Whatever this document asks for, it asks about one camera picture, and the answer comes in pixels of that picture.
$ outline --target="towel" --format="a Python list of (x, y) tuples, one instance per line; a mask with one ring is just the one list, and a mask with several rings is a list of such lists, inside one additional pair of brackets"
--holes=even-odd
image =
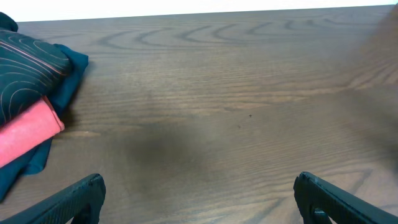
[(0, 128), (0, 167), (64, 129), (47, 97)]
[[(83, 78), (83, 73), (88, 65), (88, 56), (75, 52), (64, 45), (55, 44), (54, 46), (58, 47), (72, 64), (69, 76), (65, 77), (57, 89), (48, 95), (55, 112), (60, 117)], [(18, 175), (36, 174), (44, 169), (51, 142), (52, 138), (0, 168), (0, 202), (4, 200), (7, 191)]]

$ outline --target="black object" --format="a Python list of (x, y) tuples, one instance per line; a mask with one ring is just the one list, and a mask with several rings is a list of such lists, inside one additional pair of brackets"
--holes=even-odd
[(5, 15), (4, 13), (0, 12), (0, 29), (6, 29), (9, 31), (17, 32), (18, 25), (17, 23), (12, 20), (9, 16)]
[(105, 200), (105, 184), (101, 175), (91, 174), (55, 195), (0, 222), (1, 224), (94, 224), (99, 222)]
[(331, 224), (329, 217), (339, 224), (398, 223), (398, 217), (309, 172), (296, 178), (293, 189), (304, 224)]

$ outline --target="teal cloth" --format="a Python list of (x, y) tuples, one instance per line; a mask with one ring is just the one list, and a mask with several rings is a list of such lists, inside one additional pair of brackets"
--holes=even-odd
[[(75, 52), (64, 45), (55, 44), (72, 63), (72, 72), (47, 96), (58, 116), (61, 116), (78, 88), (88, 65), (88, 56)], [(16, 160), (0, 168), (0, 202), (19, 175), (36, 174), (42, 171), (47, 162), (52, 138), (31, 149)]]

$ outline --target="wood grain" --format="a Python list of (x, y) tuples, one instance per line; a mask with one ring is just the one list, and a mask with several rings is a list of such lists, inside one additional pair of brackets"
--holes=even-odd
[(100, 223), (301, 223), (303, 170), (398, 215), (393, 6), (19, 26), (91, 67), (0, 219), (94, 172)]
[(352, 7), (19, 26), (90, 56), (64, 119), (69, 132), (110, 133), (394, 83), (393, 12)]
[(101, 223), (301, 223), (292, 186), (302, 170), (398, 215), (397, 94), (345, 91), (134, 134), (59, 139), (46, 169), (18, 182), (0, 218), (99, 172)]

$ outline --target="stacked fabric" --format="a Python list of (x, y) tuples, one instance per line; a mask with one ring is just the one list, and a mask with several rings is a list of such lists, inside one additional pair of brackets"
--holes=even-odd
[(18, 175), (43, 170), (88, 65), (87, 55), (17, 30), (0, 12), (0, 201)]

